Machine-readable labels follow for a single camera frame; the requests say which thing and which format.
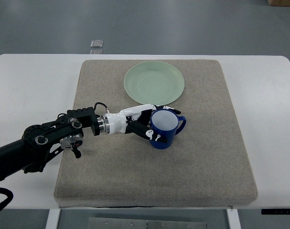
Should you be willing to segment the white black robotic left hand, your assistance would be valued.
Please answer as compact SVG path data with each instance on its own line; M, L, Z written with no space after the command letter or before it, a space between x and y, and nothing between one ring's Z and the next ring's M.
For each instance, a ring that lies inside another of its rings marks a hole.
M153 131L150 130L150 118L159 109L170 109L178 116L180 111L168 106L157 106L144 104L121 110L119 113L106 113L101 116L104 121L104 130L108 134L114 133L135 133L136 135L151 140Z

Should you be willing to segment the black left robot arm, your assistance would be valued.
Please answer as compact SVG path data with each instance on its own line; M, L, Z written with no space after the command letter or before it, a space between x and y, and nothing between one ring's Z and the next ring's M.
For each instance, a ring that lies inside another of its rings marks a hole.
M95 107L68 110L55 121L27 127L20 140L0 147L0 181L23 170L42 172L46 164L64 150L81 157L79 147L83 129L90 127L94 135L108 130Z

